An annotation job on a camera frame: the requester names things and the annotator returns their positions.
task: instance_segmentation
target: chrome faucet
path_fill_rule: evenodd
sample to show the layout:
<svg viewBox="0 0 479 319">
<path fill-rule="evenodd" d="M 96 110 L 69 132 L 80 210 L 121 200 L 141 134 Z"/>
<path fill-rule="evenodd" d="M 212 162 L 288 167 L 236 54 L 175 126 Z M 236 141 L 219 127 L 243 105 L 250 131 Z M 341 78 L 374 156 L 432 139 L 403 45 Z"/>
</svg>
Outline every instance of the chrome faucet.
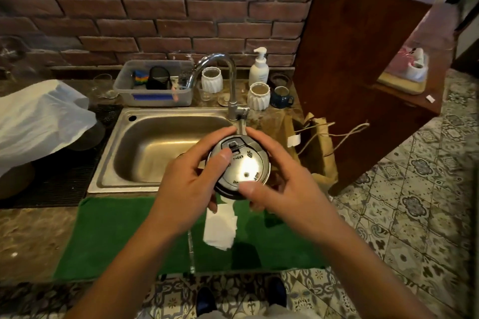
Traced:
<svg viewBox="0 0 479 319">
<path fill-rule="evenodd" d="M 231 56 L 226 53 L 213 53 L 209 56 L 204 56 L 200 59 L 198 64 L 193 69 L 192 82 L 195 83 L 203 68 L 214 61 L 224 61 L 228 65 L 230 74 L 230 101 L 228 102 L 228 120 L 236 121 L 239 119 L 246 119 L 249 112 L 249 107 L 240 106 L 236 100 L 236 64 Z"/>
</svg>

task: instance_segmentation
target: green towel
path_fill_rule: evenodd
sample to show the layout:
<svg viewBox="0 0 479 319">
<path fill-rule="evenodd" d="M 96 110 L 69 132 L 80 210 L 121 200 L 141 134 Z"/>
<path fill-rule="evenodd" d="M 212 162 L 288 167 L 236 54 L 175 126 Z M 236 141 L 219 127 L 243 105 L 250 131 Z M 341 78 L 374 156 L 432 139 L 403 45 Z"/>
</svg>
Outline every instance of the green towel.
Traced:
<svg viewBox="0 0 479 319">
<path fill-rule="evenodd" d="M 154 198 L 87 198 L 80 203 L 75 228 L 53 278 L 61 281 L 98 277 L 146 218 Z M 232 270 L 276 271 L 325 267 L 319 250 L 296 235 L 277 216 L 251 212 L 248 201 L 234 203 L 238 217 L 231 249 L 203 242 L 206 213 L 191 229 L 197 273 Z M 190 271 L 188 236 L 174 244 L 160 274 Z"/>
</svg>

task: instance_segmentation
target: stainless steel sink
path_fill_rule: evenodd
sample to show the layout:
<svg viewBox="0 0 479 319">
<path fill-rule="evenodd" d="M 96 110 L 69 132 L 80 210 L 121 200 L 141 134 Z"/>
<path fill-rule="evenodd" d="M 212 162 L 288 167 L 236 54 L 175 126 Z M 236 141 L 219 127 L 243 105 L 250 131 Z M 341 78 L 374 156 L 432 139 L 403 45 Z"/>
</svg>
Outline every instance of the stainless steel sink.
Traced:
<svg viewBox="0 0 479 319">
<path fill-rule="evenodd" d="M 166 165 L 229 121 L 227 108 L 124 108 L 88 188 L 89 193 L 155 192 Z"/>
</svg>

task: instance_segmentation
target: white cup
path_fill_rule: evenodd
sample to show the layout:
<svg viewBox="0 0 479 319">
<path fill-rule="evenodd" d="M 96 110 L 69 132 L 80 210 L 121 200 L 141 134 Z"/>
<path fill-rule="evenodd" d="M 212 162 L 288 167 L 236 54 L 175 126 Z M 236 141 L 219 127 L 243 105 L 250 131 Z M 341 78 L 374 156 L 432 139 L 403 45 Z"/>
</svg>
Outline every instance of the white cup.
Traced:
<svg viewBox="0 0 479 319">
<path fill-rule="evenodd" d="M 265 110 L 269 106 L 270 88 L 264 82 L 252 83 L 248 91 L 248 106 L 253 110 Z"/>
<path fill-rule="evenodd" d="M 201 72 L 201 85 L 209 93 L 218 93 L 223 90 L 223 76 L 217 67 L 207 67 Z"/>
</svg>

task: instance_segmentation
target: dark blue shoe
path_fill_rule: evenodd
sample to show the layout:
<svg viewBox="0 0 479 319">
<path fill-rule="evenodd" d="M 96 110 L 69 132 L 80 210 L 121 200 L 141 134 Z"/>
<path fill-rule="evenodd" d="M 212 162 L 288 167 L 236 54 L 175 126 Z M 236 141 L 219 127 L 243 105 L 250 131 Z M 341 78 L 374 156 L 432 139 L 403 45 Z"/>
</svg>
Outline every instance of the dark blue shoe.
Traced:
<svg viewBox="0 0 479 319">
<path fill-rule="evenodd" d="M 286 288 L 284 287 L 283 280 L 274 276 L 268 281 L 268 304 L 278 304 L 282 307 L 286 307 L 287 295 Z"/>
<path fill-rule="evenodd" d="M 218 310 L 215 297 L 209 288 L 203 286 L 196 295 L 196 316 L 211 313 L 213 310 Z"/>
</svg>

